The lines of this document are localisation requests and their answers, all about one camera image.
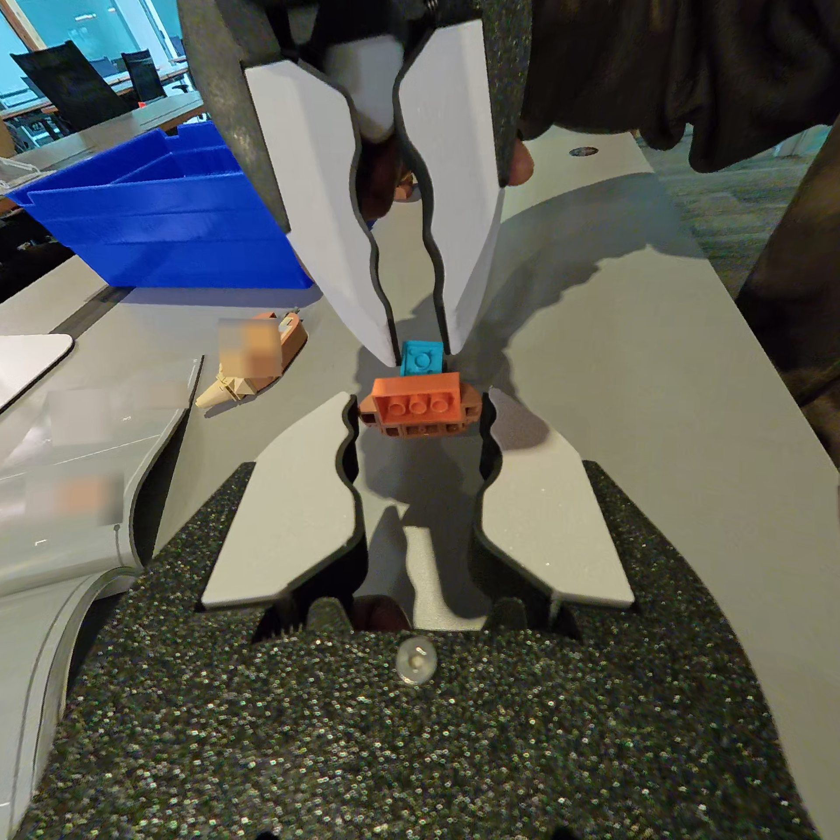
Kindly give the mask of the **orange brown toy brick assembly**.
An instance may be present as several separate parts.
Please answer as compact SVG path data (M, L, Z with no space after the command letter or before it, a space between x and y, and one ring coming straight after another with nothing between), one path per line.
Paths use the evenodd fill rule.
M382 377L358 405L363 425L400 439L461 435L481 411L481 395L457 372Z

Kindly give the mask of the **blue plastic bin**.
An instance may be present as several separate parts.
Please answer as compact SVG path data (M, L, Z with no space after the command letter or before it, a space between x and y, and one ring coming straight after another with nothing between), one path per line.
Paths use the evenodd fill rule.
M175 176L173 163L101 184L70 168L9 197L113 286L312 288L244 173Z
M17 191L170 181L185 177L244 175L212 122L185 124L175 135L144 133L91 158L46 175Z

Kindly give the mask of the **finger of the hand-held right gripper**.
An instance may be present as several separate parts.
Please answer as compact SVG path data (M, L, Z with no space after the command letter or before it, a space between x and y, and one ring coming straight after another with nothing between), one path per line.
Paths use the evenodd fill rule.
M428 31L395 79L393 104L421 188L438 327L457 355L486 293L504 198L481 19Z
M379 251L359 209L361 137L341 86L281 59L245 78L285 207L290 246L342 323L380 362L401 360Z

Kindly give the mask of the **person's brown hoodie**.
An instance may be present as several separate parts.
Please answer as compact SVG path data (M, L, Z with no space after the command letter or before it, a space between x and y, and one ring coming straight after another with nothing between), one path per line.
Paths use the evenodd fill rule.
M805 173L736 303L839 466L839 121Z

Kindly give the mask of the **person's right hand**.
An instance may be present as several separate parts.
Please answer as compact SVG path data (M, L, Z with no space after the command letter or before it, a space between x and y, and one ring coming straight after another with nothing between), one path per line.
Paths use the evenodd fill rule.
M519 186L532 177L534 163L521 139L516 139L514 144L508 184ZM388 213L398 189L409 174L395 133L380 143L363 141L356 172L356 192L360 213L366 223L372 223Z

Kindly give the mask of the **brown yellow toy brick model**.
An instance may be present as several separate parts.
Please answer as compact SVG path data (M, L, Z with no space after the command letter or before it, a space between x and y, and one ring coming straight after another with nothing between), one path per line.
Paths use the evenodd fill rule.
M257 396L285 374L307 341L296 310L282 317L265 311L252 318L221 319L217 373L194 406L207 411Z

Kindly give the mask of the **grey instruction booklet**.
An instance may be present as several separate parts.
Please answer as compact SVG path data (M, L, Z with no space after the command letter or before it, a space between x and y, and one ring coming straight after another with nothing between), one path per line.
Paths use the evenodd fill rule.
M1 805L11 838L45 771L81 625L143 563L133 514L203 357L46 395L2 461Z

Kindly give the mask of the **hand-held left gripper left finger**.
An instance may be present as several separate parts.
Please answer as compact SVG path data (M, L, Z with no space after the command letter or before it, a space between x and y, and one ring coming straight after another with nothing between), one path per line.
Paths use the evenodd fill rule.
M339 392L258 455L201 595L208 611L290 595L364 540L354 455L355 395Z

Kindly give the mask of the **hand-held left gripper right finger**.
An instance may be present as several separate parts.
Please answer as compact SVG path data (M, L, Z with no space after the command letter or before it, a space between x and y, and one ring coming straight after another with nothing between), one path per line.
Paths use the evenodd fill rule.
M634 604L575 447L496 387L484 394L479 431L478 544L550 597L608 607Z

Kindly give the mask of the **teal toy brick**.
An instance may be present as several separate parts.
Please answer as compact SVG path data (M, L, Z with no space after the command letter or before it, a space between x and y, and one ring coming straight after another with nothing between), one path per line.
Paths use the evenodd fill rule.
M445 347L440 341L407 340L402 346L400 376L445 373Z

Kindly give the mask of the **grey desk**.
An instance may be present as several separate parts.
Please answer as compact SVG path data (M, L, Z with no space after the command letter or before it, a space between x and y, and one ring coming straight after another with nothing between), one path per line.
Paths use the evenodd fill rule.
M635 142L532 148L451 367L575 447L634 604L563 602L478 544L476 427L355 421L361 546L206 610L258 455L385 368L315 290L102 288L71 312L99 284L73 259L2 306L3 332L75 340L3 417L2 461L50 392L203 368L11 838L838 838L837 469ZM292 310L285 374L196 408L219 321Z

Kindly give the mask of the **white flat board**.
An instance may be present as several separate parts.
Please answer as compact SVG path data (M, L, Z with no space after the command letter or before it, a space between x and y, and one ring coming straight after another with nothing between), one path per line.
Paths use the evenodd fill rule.
M66 333L1 337L1 411L64 360L75 345Z

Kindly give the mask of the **wood-edged office table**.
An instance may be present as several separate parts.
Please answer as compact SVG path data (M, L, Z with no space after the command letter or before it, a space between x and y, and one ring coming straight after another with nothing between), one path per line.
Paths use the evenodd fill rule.
M153 101L117 118L12 157L41 171L58 170L156 129L173 130L206 112L198 91Z

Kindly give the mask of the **black office chair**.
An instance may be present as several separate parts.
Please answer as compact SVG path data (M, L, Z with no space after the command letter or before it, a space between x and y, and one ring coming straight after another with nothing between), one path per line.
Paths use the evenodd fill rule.
M75 131L132 111L71 40L10 57Z
M138 103L166 98L166 91L149 50L122 52L121 58Z

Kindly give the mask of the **person's right forearm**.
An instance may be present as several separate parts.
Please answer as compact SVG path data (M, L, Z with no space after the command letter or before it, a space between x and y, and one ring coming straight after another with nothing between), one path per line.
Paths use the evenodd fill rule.
M523 139L637 131L722 170L838 116L838 1L534 2Z

